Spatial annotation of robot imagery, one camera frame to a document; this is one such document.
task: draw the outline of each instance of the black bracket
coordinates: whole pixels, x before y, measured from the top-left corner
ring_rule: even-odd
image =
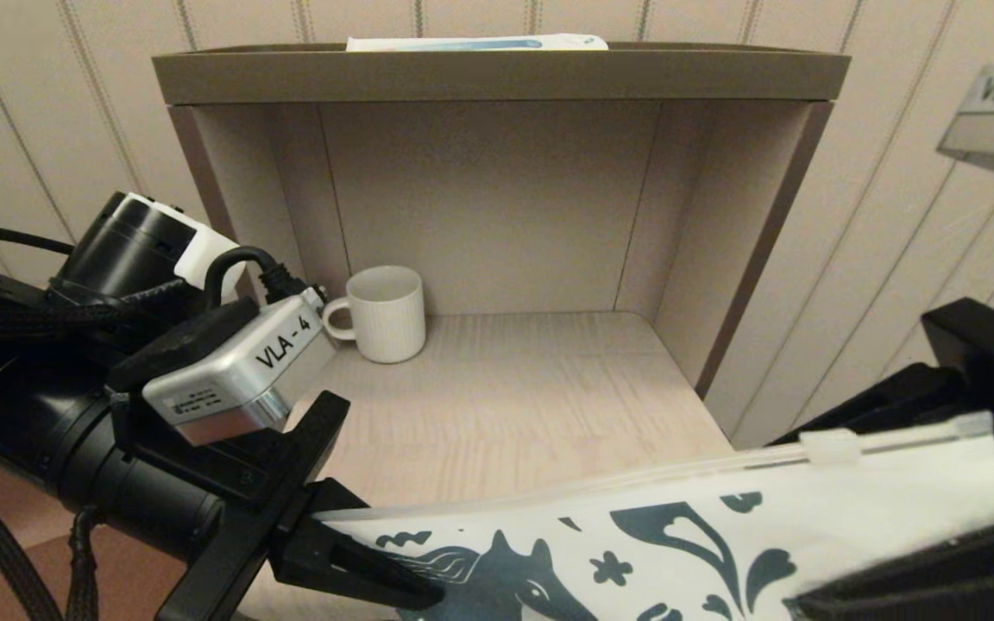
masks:
[[[793,618],[994,618],[994,528],[820,586],[785,602]]]
[[[366,506],[334,479],[307,485],[275,527],[268,556],[275,579],[393,608],[423,610],[439,604],[439,586],[312,518],[317,511]]]
[[[280,434],[293,458],[272,467],[272,491],[257,506],[225,502],[217,530],[186,567],[156,618],[220,621],[232,617],[266,560],[275,524],[291,507],[306,480],[315,476],[328,459],[349,406],[336,394],[321,392],[297,427]]]
[[[288,434],[264,429],[193,447],[141,397],[108,394],[118,448],[229,502],[263,506],[295,460]]]
[[[769,445],[798,442],[802,431],[843,427],[857,433],[876,433],[941,422],[970,410],[966,392],[966,382],[958,370],[916,362]]]

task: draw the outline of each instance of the white plastic part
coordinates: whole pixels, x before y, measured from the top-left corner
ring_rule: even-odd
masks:
[[[794,444],[782,444],[777,447],[754,448],[750,451],[740,451],[729,457],[719,457],[714,460],[679,463],[666,467],[640,468],[630,472],[599,476],[594,479],[578,480],[549,490],[528,492],[519,496],[509,496],[504,499],[490,500],[459,500],[454,503],[439,503],[434,505],[407,505],[397,507],[371,507],[362,510],[321,511],[316,519],[329,520],[375,520],[387,518],[445,518],[453,516],[462,519],[464,516],[480,514],[483,511],[516,511],[521,514],[526,507],[540,503],[562,503],[567,499],[577,498],[580,502],[596,502],[597,499],[607,499],[623,490],[638,490],[644,486],[669,485],[680,480],[713,480],[715,475],[727,473],[743,473],[754,471],[769,471],[771,468],[797,468],[804,462],[811,467],[813,461],[812,449],[803,443],[805,436],[824,436],[835,431],[827,430],[801,433],[801,441]],[[855,436],[861,448],[861,460],[868,460],[871,455],[883,455],[889,452],[900,452],[915,447],[926,447],[931,444],[944,444],[972,439],[990,438],[989,445],[994,453],[994,431],[991,424],[991,413],[988,411],[961,414],[949,421],[935,424],[924,424],[920,427],[908,427],[892,431],[864,433]],[[834,448],[834,456],[846,456],[846,447]]]
[[[230,251],[232,248],[240,245],[230,240],[229,237],[221,235],[221,233],[214,231],[214,229],[210,229],[209,224],[199,223],[185,213],[178,212],[171,205],[162,204],[161,202],[151,200],[133,192],[128,193],[127,197],[141,201],[143,204],[160,211],[163,215],[173,217],[179,223],[183,223],[186,227],[194,229],[193,239],[190,240],[190,244],[186,247],[186,251],[183,251],[178,262],[174,264],[174,275],[186,280],[189,286],[204,290],[205,272],[209,270],[210,263],[219,254]],[[233,291],[236,290],[236,281],[240,279],[243,273],[243,263],[237,264],[225,273],[224,281],[221,285],[222,298],[232,295]]]
[[[861,439],[849,429],[804,431],[800,444],[815,465],[853,464],[861,459]]]
[[[595,34],[518,34],[463,38],[356,39],[348,38],[348,52],[469,52],[532,50],[607,50]]]

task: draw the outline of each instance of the cable connector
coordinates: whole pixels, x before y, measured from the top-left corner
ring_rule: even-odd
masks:
[[[266,287],[268,304],[279,302],[292,295],[299,295],[309,288],[304,280],[291,275],[284,263],[265,267],[260,274],[260,282]],[[317,287],[314,287],[314,290],[317,291],[318,296],[323,296]]]

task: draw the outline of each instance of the beige wall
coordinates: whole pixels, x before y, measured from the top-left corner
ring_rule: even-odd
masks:
[[[201,216],[149,58],[347,35],[580,31],[806,47],[851,73],[709,409],[744,447],[915,359],[918,315],[994,304],[994,174],[934,153],[994,59],[994,0],[0,0],[0,225],[72,241],[115,189]],[[54,255],[0,244],[40,283]]]

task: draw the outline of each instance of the wooden shelf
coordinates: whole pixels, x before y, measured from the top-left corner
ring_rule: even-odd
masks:
[[[849,56],[774,47],[610,43],[607,51],[344,52],[343,44],[155,56],[169,105],[839,96]]]
[[[654,329],[632,313],[430,317],[417,358],[375,365],[346,346],[312,381],[311,396],[320,390],[351,400],[320,477],[371,506],[501,498],[731,453]],[[252,618],[298,610],[393,616],[280,585],[268,566],[241,604]]]

